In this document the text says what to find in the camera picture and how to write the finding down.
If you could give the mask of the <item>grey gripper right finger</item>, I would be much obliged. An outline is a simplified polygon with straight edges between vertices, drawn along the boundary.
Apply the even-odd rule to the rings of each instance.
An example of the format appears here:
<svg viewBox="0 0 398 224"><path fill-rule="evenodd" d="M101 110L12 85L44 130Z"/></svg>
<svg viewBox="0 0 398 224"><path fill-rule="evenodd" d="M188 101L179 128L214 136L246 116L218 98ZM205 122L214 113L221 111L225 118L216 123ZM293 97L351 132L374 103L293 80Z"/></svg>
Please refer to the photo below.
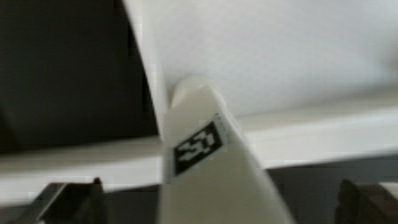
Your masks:
<svg viewBox="0 0 398 224"><path fill-rule="evenodd" d="M398 224L398 182L341 181L333 224Z"/></svg>

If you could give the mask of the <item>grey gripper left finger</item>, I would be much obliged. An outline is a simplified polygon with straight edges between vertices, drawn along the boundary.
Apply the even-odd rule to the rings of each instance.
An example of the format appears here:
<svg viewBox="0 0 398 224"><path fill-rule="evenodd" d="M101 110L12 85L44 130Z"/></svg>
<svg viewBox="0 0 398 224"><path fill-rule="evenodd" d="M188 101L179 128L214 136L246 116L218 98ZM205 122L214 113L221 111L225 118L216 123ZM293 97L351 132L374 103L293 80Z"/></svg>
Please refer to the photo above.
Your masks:
<svg viewBox="0 0 398 224"><path fill-rule="evenodd" d="M49 183L15 224L108 224L101 179Z"/></svg>

